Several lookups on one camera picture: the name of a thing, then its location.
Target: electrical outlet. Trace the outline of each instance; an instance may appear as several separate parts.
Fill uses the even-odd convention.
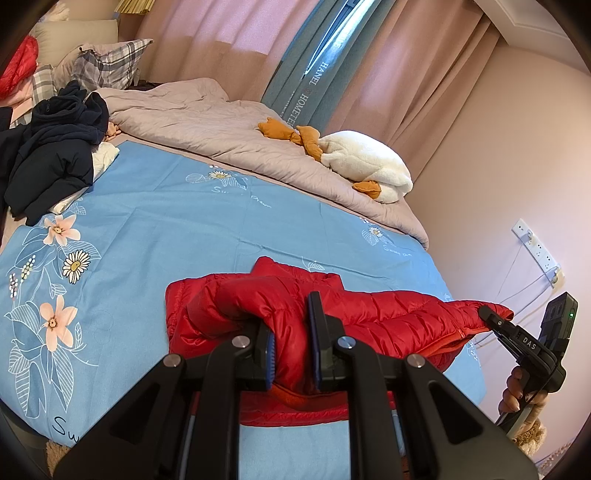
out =
[[[521,218],[511,230],[523,242],[527,250],[530,251],[532,257],[534,257],[534,260],[542,269],[542,272],[550,280],[552,287],[556,287],[558,280],[564,278],[564,272],[562,272],[560,264],[552,257],[548,249]]]

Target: pink clothing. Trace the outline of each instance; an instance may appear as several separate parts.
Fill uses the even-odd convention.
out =
[[[10,95],[0,100],[0,107],[12,107],[12,119],[14,122],[33,108],[33,77],[21,80]]]

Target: red jacket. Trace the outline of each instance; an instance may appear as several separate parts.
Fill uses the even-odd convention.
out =
[[[21,80],[30,77],[37,68],[39,46],[34,37],[27,35],[12,56],[0,77],[0,100],[5,99]]]
[[[487,304],[503,318],[513,313],[481,301],[443,302],[413,291],[346,291],[336,274],[310,273],[257,260],[250,274],[212,274],[172,283],[166,290],[170,352],[191,358],[209,353],[262,319],[275,333],[275,381],[268,393],[243,393],[241,423],[294,426],[347,418],[346,394],[320,394],[311,374],[306,297],[320,292],[324,311],[342,320],[345,332],[384,355],[427,357],[444,371],[468,340],[488,330],[478,317]]]

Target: pink wall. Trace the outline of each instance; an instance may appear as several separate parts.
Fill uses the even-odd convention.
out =
[[[575,436],[591,410],[591,77],[499,45],[407,200],[457,299],[500,301],[540,276],[525,248],[508,274],[519,252],[511,232],[519,218],[562,264],[564,284],[532,304],[522,324],[537,335],[543,307],[564,289],[579,301],[567,380],[541,416],[548,427],[542,458]],[[525,306],[543,282],[507,306]],[[496,418],[514,361],[496,342],[479,355],[488,388],[480,407]]]

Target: blue curtain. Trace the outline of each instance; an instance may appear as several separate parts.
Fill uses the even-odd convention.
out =
[[[292,127],[322,132],[394,2],[359,0],[343,18],[350,0],[321,1],[285,52],[262,103]]]

